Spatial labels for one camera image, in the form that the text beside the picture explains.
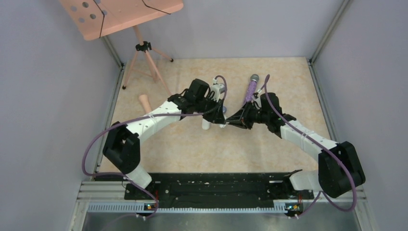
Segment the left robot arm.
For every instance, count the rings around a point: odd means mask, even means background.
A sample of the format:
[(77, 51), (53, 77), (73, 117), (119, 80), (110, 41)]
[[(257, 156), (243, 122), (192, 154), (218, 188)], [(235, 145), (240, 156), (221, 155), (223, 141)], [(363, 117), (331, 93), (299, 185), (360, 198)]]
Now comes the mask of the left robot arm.
[(128, 122), (116, 122), (108, 130), (102, 150), (103, 155), (123, 174), (135, 183), (136, 193), (143, 199), (152, 197), (152, 177), (140, 163), (141, 145), (151, 136), (185, 117), (202, 116), (212, 124), (224, 125), (223, 103), (227, 93), (224, 80), (216, 76), (212, 85), (194, 79), (182, 93), (170, 96), (162, 105), (143, 117)]

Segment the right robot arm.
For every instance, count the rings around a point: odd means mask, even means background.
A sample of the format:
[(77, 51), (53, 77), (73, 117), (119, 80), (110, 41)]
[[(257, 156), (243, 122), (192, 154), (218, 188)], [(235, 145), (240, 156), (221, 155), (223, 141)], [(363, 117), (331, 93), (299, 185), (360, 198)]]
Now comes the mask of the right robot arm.
[(255, 123), (264, 124), (279, 138), (289, 141), (306, 152), (318, 163), (313, 171), (296, 170), (287, 175), (282, 192), (295, 198), (303, 190), (323, 191), (332, 198), (366, 182), (354, 145), (326, 139), (304, 127), (295, 117), (282, 112), (275, 93), (263, 93), (255, 102), (247, 102), (226, 119), (228, 125), (252, 129)]

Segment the white oval charging case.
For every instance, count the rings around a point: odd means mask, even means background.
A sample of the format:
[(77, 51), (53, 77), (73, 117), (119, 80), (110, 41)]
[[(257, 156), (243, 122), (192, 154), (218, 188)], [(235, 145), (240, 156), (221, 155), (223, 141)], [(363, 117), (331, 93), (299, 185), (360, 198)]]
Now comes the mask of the white oval charging case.
[(202, 120), (202, 129), (203, 130), (209, 130), (211, 127), (211, 123), (206, 121), (205, 119)]

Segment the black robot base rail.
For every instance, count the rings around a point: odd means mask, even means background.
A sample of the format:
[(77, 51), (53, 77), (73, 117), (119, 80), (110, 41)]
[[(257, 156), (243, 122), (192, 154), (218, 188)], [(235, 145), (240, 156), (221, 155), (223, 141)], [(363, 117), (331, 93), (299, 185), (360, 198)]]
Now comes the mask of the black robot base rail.
[(119, 181), (123, 199), (133, 201), (142, 213), (152, 213), (158, 200), (160, 212), (248, 211), (273, 209), (301, 211), (304, 199), (313, 200), (312, 190), (296, 191), (289, 172), (283, 173), (152, 173), (152, 182), (142, 192), (127, 180), (98, 176), (96, 181)]

